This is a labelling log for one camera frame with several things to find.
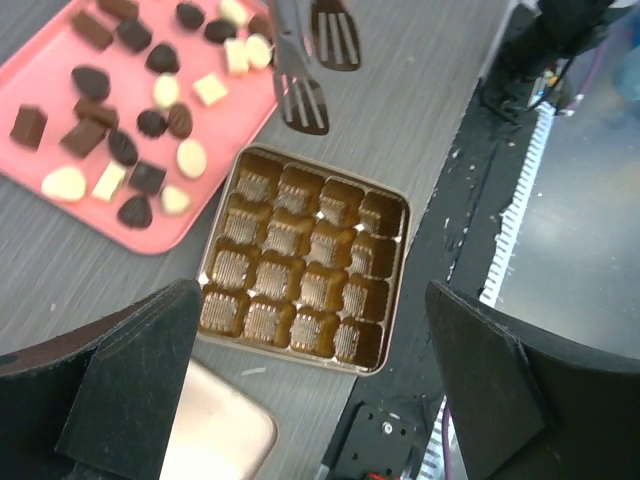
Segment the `pink tray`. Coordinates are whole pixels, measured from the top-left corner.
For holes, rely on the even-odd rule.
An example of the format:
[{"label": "pink tray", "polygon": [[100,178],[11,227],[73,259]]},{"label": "pink tray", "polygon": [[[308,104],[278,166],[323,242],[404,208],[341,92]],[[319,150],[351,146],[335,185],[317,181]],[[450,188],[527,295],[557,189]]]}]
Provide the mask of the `pink tray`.
[{"label": "pink tray", "polygon": [[[40,194],[44,177],[62,165],[78,165],[85,172],[89,192],[109,162],[106,141],[86,159],[67,154],[58,142],[77,122],[73,106],[78,100],[71,82],[71,70],[90,64],[109,72],[111,95],[104,102],[118,109],[120,128],[135,140],[140,157],[167,169],[165,184],[174,184],[191,195],[191,209],[181,217],[164,216],[159,200],[151,200],[154,220],[142,231],[121,225],[116,212],[134,194],[125,186],[111,204],[89,196],[75,204],[55,203],[79,220],[116,242],[141,254],[165,252],[182,240],[198,215],[224,181],[236,153],[258,133],[275,108],[271,71],[250,72],[243,78],[226,74],[224,50],[203,37],[204,26],[197,32],[183,31],[175,19],[176,0],[139,0],[140,19],[153,32],[152,46],[138,55],[124,49],[116,38],[104,52],[94,50],[71,30],[70,18],[86,8],[106,26],[116,21],[102,14],[92,0],[72,0],[33,39],[0,68],[0,172],[24,187]],[[206,22],[217,17],[219,0],[198,2],[206,12]],[[250,13],[265,11],[258,2],[243,2]],[[153,45],[168,41],[175,46],[181,63],[177,74],[181,100],[191,108],[194,129],[191,138],[207,150],[208,166],[198,180],[185,179],[177,169],[175,155],[179,141],[166,132],[156,140],[140,135],[136,128],[138,114],[153,107],[152,86],[157,76],[144,63]],[[192,83],[215,72],[229,94],[216,105],[201,106]],[[13,143],[9,132],[20,104],[39,105],[48,115],[40,148],[32,152]]]}]

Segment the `gray wooden table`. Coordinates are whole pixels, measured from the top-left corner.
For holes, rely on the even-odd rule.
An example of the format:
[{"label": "gray wooden table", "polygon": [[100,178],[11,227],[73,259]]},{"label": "gray wooden table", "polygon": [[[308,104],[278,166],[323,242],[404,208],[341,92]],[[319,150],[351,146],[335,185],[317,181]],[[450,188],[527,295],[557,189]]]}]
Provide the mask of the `gray wooden table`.
[{"label": "gray wooden table", "polygon": [[[308,0],[301,1],[306,11]],[[66,0],[5,2],[0,61]],[[332,132],[309,138],[275,116],[258,140],[357,172],[426,208],[507,0],[351,0],[364,68],[318,72]],[[185,240],[156,257],[130,253],[0,179],[0,354],[39,343],[195,275],[214,216],[210,205]],[[354,378],[198,343],[194,355],[276,417],[280,431],[260,478],[313,478]],[[243,375],[265,367],[260,374]]]}]

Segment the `gray utensil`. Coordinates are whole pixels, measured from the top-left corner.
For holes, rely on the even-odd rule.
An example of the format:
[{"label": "gray utensil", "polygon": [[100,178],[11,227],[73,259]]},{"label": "gray utensil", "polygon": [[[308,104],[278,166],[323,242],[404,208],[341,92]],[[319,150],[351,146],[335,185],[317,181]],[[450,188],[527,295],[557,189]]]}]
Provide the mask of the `gray utensil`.
[{"label": "gray utensil", "polygon": [[312,0],[311,37],[315,57],[323,67],[337,72],[360,68],[358,28],[342,0]]},{"label": "gray utensil", "polygon": [[275,71],[273,87],[284,123],[307,135],[329,133],[327,102],[309,69],[297,0],[268,0],[273,21]]}]

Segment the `empty tray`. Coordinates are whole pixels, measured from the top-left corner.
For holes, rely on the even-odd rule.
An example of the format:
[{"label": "empty tray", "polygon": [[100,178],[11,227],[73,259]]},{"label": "empty tray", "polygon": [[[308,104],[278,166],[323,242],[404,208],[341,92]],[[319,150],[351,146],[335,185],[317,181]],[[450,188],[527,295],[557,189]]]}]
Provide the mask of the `empty tray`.
[{"label": "empty tray", "polygon": [[199,336],[370,375],[386,361],[408,243],[399,193],[251,145],[202,260]]}]

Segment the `white chocolate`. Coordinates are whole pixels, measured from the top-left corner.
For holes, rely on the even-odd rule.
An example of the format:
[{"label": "white chocolate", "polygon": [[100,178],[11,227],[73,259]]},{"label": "white chocolate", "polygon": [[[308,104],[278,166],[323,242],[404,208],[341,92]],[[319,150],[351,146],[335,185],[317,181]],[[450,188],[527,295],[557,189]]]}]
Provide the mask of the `white chocolate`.
[{"label": "white chocolate", "polygon": [[249,14],[237,0],[222,0],[218,4],[218,13],[238,28],[246,27],[249,23]]},{"label": "white chocolate", "polygon": [[93,187],[91,196],[110,203],[115,197],[117,191],[124,183],[127,176],[127,169],[116,162],[109,162],[107,168],[102,172],[98,183]]},{"label": "white chocolate", "polygon": [[160,207],[165,215],[182,215],[190,206],[187,192],[174,185],[167,185],[160,192]]},{"label": "white chocolate", "polygon": [[153,86],[153,101],[163,110],[171,108],[180,99],[180,85],[176,77],[163,73]]},{"label": "white chocolate", "polygon": [[264,35],[259,33],[250,35],[244,44],[244,49],[252,68],[262,70],[271,63],[271,44]]},{"label": "white chocolate", "polygon": [[213,74],[202,77],[193,84],[193,90],[196,92],[200,101],[210,107],[227,95],[227,89],[220,80]]},{"label": "white chocolate", "polygon": [[241,77],[249,72],[249,60],[242,40],[238,38],[226,39],[224,41],[224,51],[227,55],[229,75]]},{"label": "white chocolate", "polygon": [[42,181],[42,193],[61,202],[77,202],[87,192],[87,178],[78,167],[60,167]]},{"label": "white chocolate", "polygon": [[176,160],[182,174],[192,180],[200,178],[207,169],[207,152],[200,142],[193,138],[187,138],[180,143]]}]

